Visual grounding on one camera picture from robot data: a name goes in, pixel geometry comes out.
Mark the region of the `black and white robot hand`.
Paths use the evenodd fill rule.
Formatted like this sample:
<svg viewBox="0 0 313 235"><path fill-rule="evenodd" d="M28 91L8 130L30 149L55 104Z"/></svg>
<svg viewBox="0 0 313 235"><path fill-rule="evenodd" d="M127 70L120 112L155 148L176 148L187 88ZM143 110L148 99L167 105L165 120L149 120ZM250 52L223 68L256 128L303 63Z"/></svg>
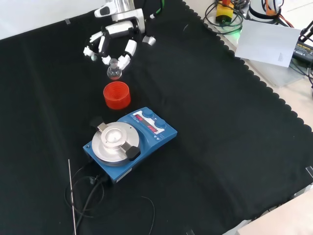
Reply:
<svg viewBox="0 0 313 235"><path fill-rule="evenodd" d="M130 63L137 47L135 34L137 29L131 21L118 22L108 25L101 29L101 31L93 34L84 47L83 54L95 61L97 57L102 59L105 65L110 64L111 57L107 54L110 39L129 36L129 40L125 47L124 53L117 59L117 66L124 70Z"/></svg>

